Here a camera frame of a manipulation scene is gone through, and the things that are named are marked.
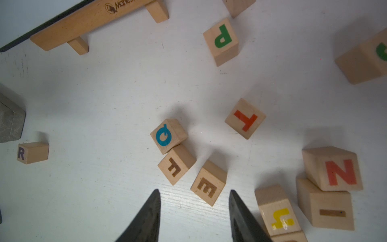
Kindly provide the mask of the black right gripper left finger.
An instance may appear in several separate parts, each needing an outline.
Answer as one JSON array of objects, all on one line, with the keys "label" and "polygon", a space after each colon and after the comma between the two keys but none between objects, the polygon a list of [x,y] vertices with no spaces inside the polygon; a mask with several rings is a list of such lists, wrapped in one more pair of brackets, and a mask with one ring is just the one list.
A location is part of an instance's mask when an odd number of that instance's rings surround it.
[{"label": "black right gripper left finger", "polygon": [[158,242],[161,196],[155,189],[117,242]]}]

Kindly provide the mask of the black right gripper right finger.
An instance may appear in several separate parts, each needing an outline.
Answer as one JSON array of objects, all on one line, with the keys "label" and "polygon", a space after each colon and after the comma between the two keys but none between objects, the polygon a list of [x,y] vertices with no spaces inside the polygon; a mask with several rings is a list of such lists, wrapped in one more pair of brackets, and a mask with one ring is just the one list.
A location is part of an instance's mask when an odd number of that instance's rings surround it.
[{"label": "black right gripper right finger", "polygon": [[234,242],[272,242],[235,190],[230,191],[229,213]]}]

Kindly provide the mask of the wooden block letter E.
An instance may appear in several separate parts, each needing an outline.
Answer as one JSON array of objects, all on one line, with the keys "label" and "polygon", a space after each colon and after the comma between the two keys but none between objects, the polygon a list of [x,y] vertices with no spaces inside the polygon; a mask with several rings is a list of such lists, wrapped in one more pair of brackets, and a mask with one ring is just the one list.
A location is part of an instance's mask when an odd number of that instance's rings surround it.
[{"label": "wooden block letter E", "polygon": [[210,206],[214,206],[227,181],[227,172],[207,160],[200,169],[191,190]]}]

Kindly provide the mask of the wooden block letter R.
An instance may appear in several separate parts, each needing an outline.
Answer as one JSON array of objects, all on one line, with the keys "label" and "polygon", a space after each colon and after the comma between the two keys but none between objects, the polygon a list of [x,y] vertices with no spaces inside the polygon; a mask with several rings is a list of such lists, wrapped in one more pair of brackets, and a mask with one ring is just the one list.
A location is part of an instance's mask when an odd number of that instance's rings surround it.
[{"label": "wooden block letter R", "polygon": [[31,164],[48,160],[49,144],[44,142],[23,143],[18,145],[17,160]]}]

